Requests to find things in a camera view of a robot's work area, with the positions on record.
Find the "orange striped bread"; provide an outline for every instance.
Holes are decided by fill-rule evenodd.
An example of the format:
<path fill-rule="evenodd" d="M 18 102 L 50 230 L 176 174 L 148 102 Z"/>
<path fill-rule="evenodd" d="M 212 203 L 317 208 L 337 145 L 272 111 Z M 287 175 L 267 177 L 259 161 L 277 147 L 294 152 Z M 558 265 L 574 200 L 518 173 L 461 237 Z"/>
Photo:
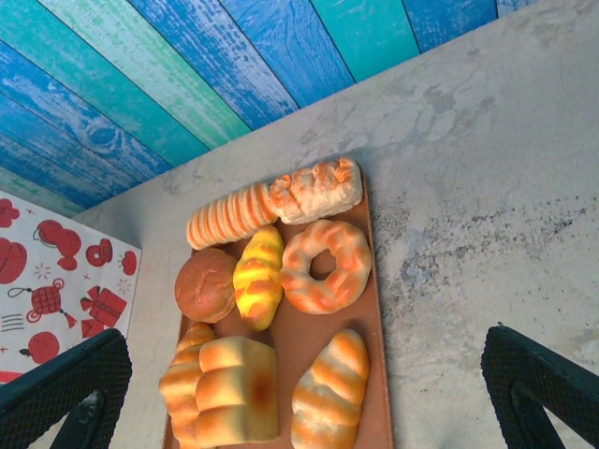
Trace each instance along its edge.
<path fill-rule="evenodd" d="M 187 222 L 187 241 L 195 250 L 246 239 L 277 220 L 269 186 L 257 182 L 196 210 Z"/>

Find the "red print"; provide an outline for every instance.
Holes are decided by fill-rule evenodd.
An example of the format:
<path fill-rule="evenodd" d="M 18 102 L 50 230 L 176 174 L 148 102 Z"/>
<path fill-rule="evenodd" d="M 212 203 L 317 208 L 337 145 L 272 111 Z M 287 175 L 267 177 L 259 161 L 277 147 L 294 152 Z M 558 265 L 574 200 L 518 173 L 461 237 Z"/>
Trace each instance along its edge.
<path fill-rule="evenodd" d="M 62 269 L 73 271 L 77 268 L 75 255 L 81 249 L 81 239 L 75 231 L 63 228 L 54 220 L 44 220 L 37 225 L 34 240 L 58 250 L 63 257 L 58 259 L 57 264 Z"/>
<path fill-rule="evenodd" d="M 0 199 L 0 227 L 10 227 L 19 215 L 19 211 L 12 207 L 12 201 L 8 198 Z"/>
<path fill-rule="evenodd" d="M 20 243 L 0 238 L 0 283 L 14 282 L 27 265 L 27 250 Z"/>
<path fill-rule="evenodd" d="M 127 307 L 127 301 L 112 293 L 108 288 L 96 286 L 88 290 L 90 298 L 81 299 L 81 308 L 87 311 L 93 320 L 81 322 L 81 335 L 86 339 L 104 330 L 104 326 L 115 327 Z"/>
<path fill-rule="evenodd" d="M 108 239 L 100 240 L 99 245 L 90 246 L 85 258 L 92 267 L 102 267 L 112 260 L 112 243 Z"/>
<path fill-rule="evenodd" d="M 31 288 L 11 288 L 8 290 L 9 297 L 17 297 L 22 292 L 31 293 L 31 305 L 33 307 L 27 313 L 27 321 L 29 323 L 37 323 L 41 315 L 60 312 L 65 316 L 68 327 L 73 327 L 77 320 L 61 309 L 60 290 L 65 286 L 65 281 L 56 279 L 52 285 L 47 287 L 39 287 L 36 290 Z"/>
<path fill-rule="evenodd" d="M 54 334 L 51 332 L 40 332 L 29 340 L 27 349 L 21 349 L 19 352 L 28 357 L 31 356 L 34 362 L 41 365 L 55 358 L 59 351 L 60 345 Z"/>
<path fill-rule="evenodd" d="M 123 266 L 124 274 L 133 276 L 135 270 L 138 269 L 138 257 L 132 251 L 125 251 L 121 265 Z"/>

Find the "white bread roll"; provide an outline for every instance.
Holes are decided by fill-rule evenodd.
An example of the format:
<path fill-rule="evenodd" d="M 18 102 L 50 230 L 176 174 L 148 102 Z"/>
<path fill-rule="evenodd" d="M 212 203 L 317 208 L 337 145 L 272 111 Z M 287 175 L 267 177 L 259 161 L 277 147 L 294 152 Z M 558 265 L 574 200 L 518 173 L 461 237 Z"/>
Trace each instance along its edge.
<path fill-rule="evenodd" d="M 348 157 L 301 168 L 277 178 L 270 199 L 281 221 L 288 225 L 309 223 L 350 210 L 362 199 L 358 164 Z"/>
<path fill-rule="evenodd" d="M 356 440 L 369 362 L 362 338 L 345 329 L 332 338 L 293 392 L 295 449 L 351 449 Z"/>

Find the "turquoise wooden plank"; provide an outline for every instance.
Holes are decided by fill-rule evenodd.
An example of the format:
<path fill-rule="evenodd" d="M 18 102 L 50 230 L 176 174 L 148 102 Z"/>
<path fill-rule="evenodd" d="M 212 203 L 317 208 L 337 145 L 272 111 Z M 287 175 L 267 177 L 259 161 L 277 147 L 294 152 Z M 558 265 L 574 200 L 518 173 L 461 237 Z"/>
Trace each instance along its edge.
<path fill-rule="evenodd" d="M 173 166 L 208 151 L 138 86 L 36 0 L 3 0 L 0 40 Z"/>
<path fill-rule="evenodd" d="M 312 0 L 356 81 L 419 54 L 399 0 Z"/>
<path fill-rule="evenodd" d="M 109 198 L 86 179 L 77 178 L 53 161 L 19 145 L 0 134 L 0 167 L 22 178 L 44 187 L 51 192 L 60 192 L 75 204 L 86 209 Z"/>
<path fill-rule="evenodd" d="M 19 175 L 0 167 L 0 190 L 11 194 L 41 208 L 72 217 L 84 211 L 84 208 L 73 203 L 64 196 L 59 196 L 50 190 L 22 178 Z"/>
<path fill-rule="evenodd" d="M 39 0 L 208 148 L 250 129 L 126 0 Z"/>

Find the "black mesh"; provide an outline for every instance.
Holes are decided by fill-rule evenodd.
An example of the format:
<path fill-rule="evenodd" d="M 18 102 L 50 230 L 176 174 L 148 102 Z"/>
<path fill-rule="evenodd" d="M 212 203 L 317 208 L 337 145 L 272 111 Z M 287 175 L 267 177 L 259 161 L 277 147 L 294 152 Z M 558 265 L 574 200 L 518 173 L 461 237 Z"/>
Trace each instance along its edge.
<path fill-rule="evenodd" d="M 599 447 L 599 377 L 506 326 L 489 330 L 481 366 L 509 448 L 563 448 L 543 406 Z"/>
<path fill-rule="evenodd" d="M 107 329 L 0 387 L 0 448 L 26 448 L 93 393 L 52 448 L 109 447 L 131 372 L 123 335 Z"/>

